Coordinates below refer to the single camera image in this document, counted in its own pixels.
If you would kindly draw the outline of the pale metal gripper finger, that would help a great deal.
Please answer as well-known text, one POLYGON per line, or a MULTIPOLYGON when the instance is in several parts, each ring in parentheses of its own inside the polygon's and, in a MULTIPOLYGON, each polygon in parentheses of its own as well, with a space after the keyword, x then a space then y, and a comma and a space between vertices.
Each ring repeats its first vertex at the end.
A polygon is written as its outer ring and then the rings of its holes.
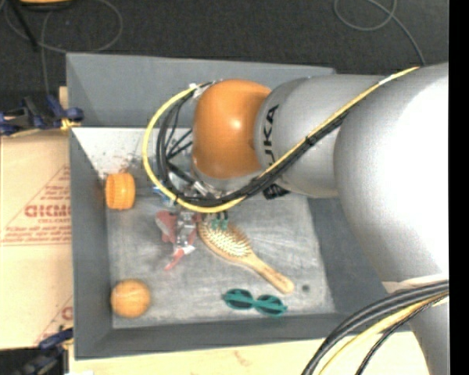
POLYGON ((196 214, 194 212, 180 212, 177 217, 177 232, 179 234, 190 234, 196 225, 196 214))
POLYGON ((179 237, 174 244, 174 256, 189 255, 195 250, 196 233, 190 233, 187 237, 179 237))

